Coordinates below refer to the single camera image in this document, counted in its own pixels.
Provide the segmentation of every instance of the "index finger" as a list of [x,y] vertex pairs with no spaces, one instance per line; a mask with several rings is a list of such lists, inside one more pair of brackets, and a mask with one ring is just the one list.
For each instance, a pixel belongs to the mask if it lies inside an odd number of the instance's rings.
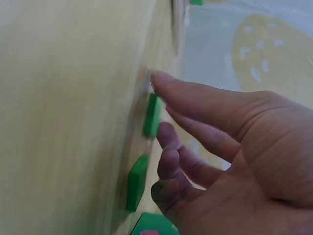
[[183,116],[212,125],[240,142],[249,121],[269,109],[257,93],[233,92],[183,82],[165,72],[151,76],[155,92]]

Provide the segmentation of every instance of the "green block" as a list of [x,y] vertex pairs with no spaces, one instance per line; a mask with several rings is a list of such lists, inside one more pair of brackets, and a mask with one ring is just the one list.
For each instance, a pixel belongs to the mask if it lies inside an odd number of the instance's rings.
[[160,214],[143,213],[131,235],[142,231],[158,231],[159,235],[179,235],[173,224]]
[[203,5],[203,0],[190,0],[190,4],[191,4],[191,5],[199,5],[199,6],[202,6],[202,5]]
[[162,101],[156,95],[151,93],[149,99],[149,105],[146,113],[146,119],[143,126],[143,134],[151,139],[155,139],[157,136],[158,126],[161,121]]
[[135,212],[145,190],[149,158],[142,155],[138,158],[128,175],[127,210]]

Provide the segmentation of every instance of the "white spot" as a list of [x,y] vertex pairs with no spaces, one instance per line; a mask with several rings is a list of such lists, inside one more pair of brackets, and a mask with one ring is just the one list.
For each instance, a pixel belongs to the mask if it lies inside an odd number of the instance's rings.
[[284,42],[283,42],[282,40],[276,40],[276,41],[274,42],[274,45],[275,45],[276,47],[282,46],[283,44],[284,44]]
[[258,70],[256,69],[256,67],[252,67],[251,68],[251,75],[255,78],[255,80],[257,80],[259,83],[262,83],[262,78],[258,73]]
[[253,31],[254,31],[254,29],[253,29],[252,26],[247,26],[247,27],[245,28],[245,32],[246,32],[246,33],[251,33],[251,32],[253,32]]
[[276,28],[278,26],[278,24],[276,24],[276,23],[268,23],[267,24],[267,27],[269,27],[269,28]]
[[242,60],[245,60],[246,59],[246,55],[247,53],[251,52],[251,48],[248,48],[248,47],[245,47],[245,48],[241,48],[240,50],[240,58]]
[[257,47],[259,48],[259,49],[264,49],[264,41],[263,40],[259,40],[258,41],[258,43],[257,43]]
[[262,69],[264,72],[269,73],[269,62],[268,62],[268,60],[264,60],[262,62]]

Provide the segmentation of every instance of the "hand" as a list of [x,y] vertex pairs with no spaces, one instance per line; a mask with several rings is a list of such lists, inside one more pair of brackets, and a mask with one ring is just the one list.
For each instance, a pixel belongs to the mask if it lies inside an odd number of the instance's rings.
[[210,166],[171,124],[160,125],[152,197],[181,235],[313,234],[312,110],[272,92],[225,91],[163,72],[152,85],[179,126],[231,163]]

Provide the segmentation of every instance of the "finger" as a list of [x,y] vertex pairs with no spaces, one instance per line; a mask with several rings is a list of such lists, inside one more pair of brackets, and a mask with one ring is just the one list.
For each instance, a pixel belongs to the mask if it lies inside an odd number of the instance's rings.
[[164,149],[157,168],[161,180],[175,179],[179,182],[181,197],[192,201],[201,196],[203,190],[194,188],[179,166],[179,153],[174,149]]
[[[170,147],[178,152],[180,168],[194,183],[208,188],[223,174],[222,170],[210,166],[205,160],[186,148],[171,124],[166,122],[160,124],[157,139],[161,147]],[[159,174],[168,170],[162,166],[159,168]]]
[[195,137],[206,150],[230,163],[233,161],[240,150],[240,144],[232,137],[212,126],[183,117],[170,107],[166,109],[174,121]]
[[217,89],[174,79],[164,72],[151,76],[155,92],[179,114],[214,126],[241,142],[250,119],[272,105],[260,93],[242,93]]
[[158,181],[151,188],[151,196],[165,217],[179,228],[187,205],[180,196],[179,182],[174,179]]
[[175,149],[164,149],[158,164],[157,174],[161,180],[176,179],[183,188],[191,187],[191,183],[179,165],[179,153]]

